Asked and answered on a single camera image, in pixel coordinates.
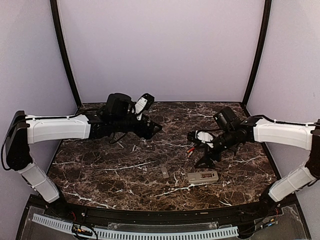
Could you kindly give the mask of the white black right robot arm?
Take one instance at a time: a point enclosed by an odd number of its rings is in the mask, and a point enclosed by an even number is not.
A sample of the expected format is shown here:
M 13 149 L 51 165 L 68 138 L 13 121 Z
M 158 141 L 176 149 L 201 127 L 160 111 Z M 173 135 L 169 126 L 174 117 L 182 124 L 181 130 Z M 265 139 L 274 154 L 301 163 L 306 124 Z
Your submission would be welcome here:
M 254 115 L 241 119 L 230 107 L 225 107 L 213 116 L 221 134 L 214 136 L 210 130 L 189 132 L 187 139 L 198 147 L 204 146 L 204 156 L 196 168 L 213 169 L 221 160 L 221 153 L 247 142 L 276 143 L 294 146 L 309 151 L 308 160 L 284 178 L 272 183 L 255 205 L 255 213 L 266 217 L 275 208 L 275 203 L 288 195 L 311 186 L 320 179 L 320 123 L 285 122 Z

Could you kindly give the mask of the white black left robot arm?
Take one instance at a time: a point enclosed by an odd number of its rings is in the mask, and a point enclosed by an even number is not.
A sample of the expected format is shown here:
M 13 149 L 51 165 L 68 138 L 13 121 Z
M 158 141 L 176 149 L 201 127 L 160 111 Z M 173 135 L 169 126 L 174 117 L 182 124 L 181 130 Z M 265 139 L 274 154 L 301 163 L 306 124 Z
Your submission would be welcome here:
M 67 116 L 27 115 L 23 110 L 15 113 L 3 140 L 0 159 L 5 171 L 18 172 L 42 198 L 51 204 L 51 210 L 60 218 L 71 213 L 58 187 L 36 164 L 30 145 L 65 139 L 101 139 L 116 133 L 134 133 L 145 140 L 162 130 L 144 111 L 150 109 L 155 98 L 145 93 L 137 101 L 123 93 L 112 93 L 105 105 L 93 111 Z

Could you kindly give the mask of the white remote control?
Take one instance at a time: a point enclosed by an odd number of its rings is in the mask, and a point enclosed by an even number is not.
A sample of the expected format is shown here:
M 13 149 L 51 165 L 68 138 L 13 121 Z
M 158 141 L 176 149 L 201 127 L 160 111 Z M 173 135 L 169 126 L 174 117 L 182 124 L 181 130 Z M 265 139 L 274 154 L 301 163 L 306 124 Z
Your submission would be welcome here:
M 216 171 L 192 172 L 187 177 L 190 184 L 216 183 L 219 180 Z

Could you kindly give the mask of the grey battery cover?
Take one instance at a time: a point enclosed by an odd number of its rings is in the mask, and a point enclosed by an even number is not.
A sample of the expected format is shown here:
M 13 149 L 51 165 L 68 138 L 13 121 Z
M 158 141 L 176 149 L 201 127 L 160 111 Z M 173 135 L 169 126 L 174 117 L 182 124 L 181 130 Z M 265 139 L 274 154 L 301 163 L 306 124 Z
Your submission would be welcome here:
M 168 170 L 166 167 L 161 167 L 161 173 L 164 179 L 169 177 Z

